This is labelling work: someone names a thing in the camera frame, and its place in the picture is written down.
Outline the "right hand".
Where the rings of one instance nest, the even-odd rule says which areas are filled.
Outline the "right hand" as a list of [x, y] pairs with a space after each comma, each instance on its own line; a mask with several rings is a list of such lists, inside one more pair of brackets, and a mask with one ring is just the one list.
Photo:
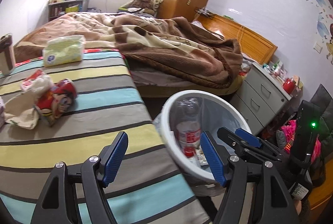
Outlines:
[[310, 202], [308, 199], [294, 200], [300, 224], [310, 224]]

